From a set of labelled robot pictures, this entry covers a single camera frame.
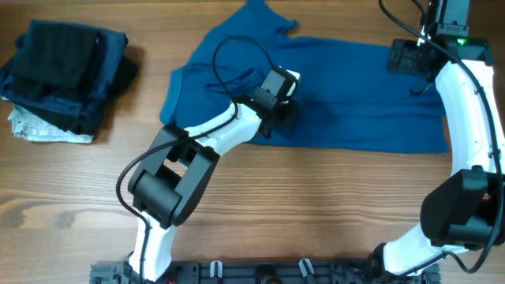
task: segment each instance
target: blue cloth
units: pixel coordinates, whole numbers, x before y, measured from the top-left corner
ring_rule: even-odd
[[[290,38],[286,32],[296,25],[263,0],[248,1],[205,36],[186,66],[171,73],[161,122],[174,122],[181,128],[199,125],[229,106],[230,99],[212,72],[212,55],[227,36],[247,35],[267,49],[276,65],[301,74],[294,96],[299,102],[294,128],[273,128],[270,140],[257,136],[251,143],[403,153],[447,151],[439,94],[430,88],[413,96],[410,89],[420,78],[388,73],[390,47]],[[261,85],[270,70],[263,52],[246,41],[223,46],[217,65],[237,95]]]
[[[38,24],[67,24],[75,27],[94,28],[82,24],[61,23],[52,21],[32,21],[28,32],[24,38],[17,40],[18,49],[22,50],[25,41],[32,37],[33,27]],[[11,64],[7,64],[0,72],[0,95],[15,103],[25,106],[37,107],[44,110],[53,111],[59,114],[93,117],[100,105],[107,99],[107,90],[112,85],[119,62],[122,59],[123,51],[128,43],[126,35],[122,32],[114,32],[105,28],[95,28],[100,31],[98,44],[98,59],[93,62],[92,67],[92,89],[88,98],[83,102],[76,102],[63,98],[59,90],[45,95],[41,100],[30,100],[21,94],[16,94],[11,88],[13,76],[10,75]]]

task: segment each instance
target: table surface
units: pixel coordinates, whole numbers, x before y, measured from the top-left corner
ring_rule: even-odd
[[[170,71],[184,65],[205,34],[243,1],[0,2],[23,3],[0,6],[0,63],[13,55],[13,41],[28,22],[39,18],[126,32],[126,53],[141,66],[91,145],[16,139],[6,120],[12,107],[0,103],[0,283],[88,283],[91,264],[121,260],[133,249],[137,220],[117,202],[114,183],[162,126],[158,116]],[[496,56],[495,90],[504,93],[505,4],[473,2],[471,35],[490,40]],[[380,45],[410,37],[372,0],[268,3],[299,20],[300,28],[291,36]],[[416,24],[418,12],[409,1],[386,3]],[[505,103],[497,97],[500,106]],[[243,144],[220,160],[198,208],[178,229],[173,257],[366,257],[380,242],[400,237],[418,221],[422,200],[450,172],[450,154]],[[446,260],[443,283],[505,282],[504,253],[505,248],[492,250],[475,275],[465,275]],[[465,259],[473,262],[476,254]]]

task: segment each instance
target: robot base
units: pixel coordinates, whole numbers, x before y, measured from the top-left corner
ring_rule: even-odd
[[[296,262],[212,263],[173,262],[156,283],[146,284],[440,284],[437,265],[420,276],[402,279],[374,279],[367,282],[363,270],[366,259],[326,262],[303,259]],[[90,284],[134,284],[135,272],[124,263],[93,265]]]

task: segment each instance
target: folded black garment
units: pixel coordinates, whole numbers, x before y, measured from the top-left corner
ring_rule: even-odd
[[[126,57],[122,58],[121,62],[119,63],[118,71],[114,77],[114,82],[109,87],[107,99],[100,104],[99,108],[91,118],[86,118],[84,116],[59,114],[32,106],[25,106],[22,103],[18,104],[39,118],[42,118],[44,121],[47,121],[52,125],[60,128],[61,130],[71,131],[75,134],[94,135],[96,130],[100,127],[100,123],[105,114],[105,110],[109,104],[115,101],[121,92],[130,86],[137,74],[137,71],[138,67],[135,62],[132,62]]]
[[[61,88],[67,99],[82,100],[90,88],[90,66],[99,31],[67,24],[32,24],[13,63],[13,90],[39,99]]]

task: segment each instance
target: stack of folded clothes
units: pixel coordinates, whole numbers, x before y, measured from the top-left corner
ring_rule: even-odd
[[[89,143],[106,108],[127,89],[137,65],[123,56],[126,35],[104,28],[32,21],[0,69],[0,96],[18,137]]]

